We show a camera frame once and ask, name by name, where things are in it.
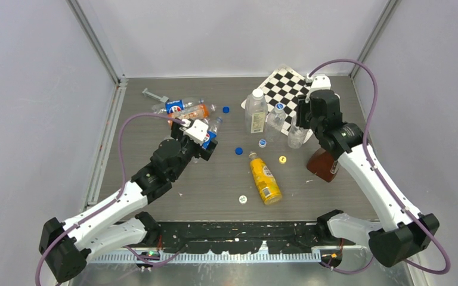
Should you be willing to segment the clear square labelled bottle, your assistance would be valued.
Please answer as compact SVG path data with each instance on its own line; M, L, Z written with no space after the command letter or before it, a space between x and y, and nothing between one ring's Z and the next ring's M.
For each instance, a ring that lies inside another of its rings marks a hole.
M245 124L250 134L264 131L268 106L265 97L254 98L252 93L247 96L245 102Z

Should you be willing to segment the clear ribbed plastic bottle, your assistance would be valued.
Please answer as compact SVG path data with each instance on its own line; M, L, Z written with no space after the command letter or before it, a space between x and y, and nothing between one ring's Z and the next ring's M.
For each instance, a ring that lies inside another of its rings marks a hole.
M265 140L269 142L274 142L281 134L281 130L285 123L286 112L278 113L274 111L274 108L267 115L266 125L265 125Z

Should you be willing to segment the white bottle cap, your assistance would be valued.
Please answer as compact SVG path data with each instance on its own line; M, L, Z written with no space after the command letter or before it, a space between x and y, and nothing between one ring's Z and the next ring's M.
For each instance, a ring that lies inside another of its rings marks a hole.
M264 96L264 93L261 89L257 88L252 91L252 96L258 99L258 98L262 98Z

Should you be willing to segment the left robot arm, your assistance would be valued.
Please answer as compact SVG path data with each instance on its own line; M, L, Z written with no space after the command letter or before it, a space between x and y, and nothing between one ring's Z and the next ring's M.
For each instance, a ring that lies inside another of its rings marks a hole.
M46 264L58 284L78 276L92 259L116 248L141 243L151 247L158 242L156 222L147 213L121 225L124 216L148 206L172 188L192 158L208 161L217 146L210 140L203 120L175 119L171 138L162 141L147 165L121 187L90 209L59 221L46 221L39 243L39 273Z

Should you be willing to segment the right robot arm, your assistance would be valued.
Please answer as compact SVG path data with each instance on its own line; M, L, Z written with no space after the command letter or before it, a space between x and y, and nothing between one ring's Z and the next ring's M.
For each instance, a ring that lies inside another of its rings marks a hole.
M328 89L300 95L296 112L294 125L313 131L320 147L356 181L379 219L370 222L333 210L318 217L318 240L329 245L343 238L367 247L388 268L425 250L439 220L432 213L423 214L398 189L363 131L343 120L339 97Z

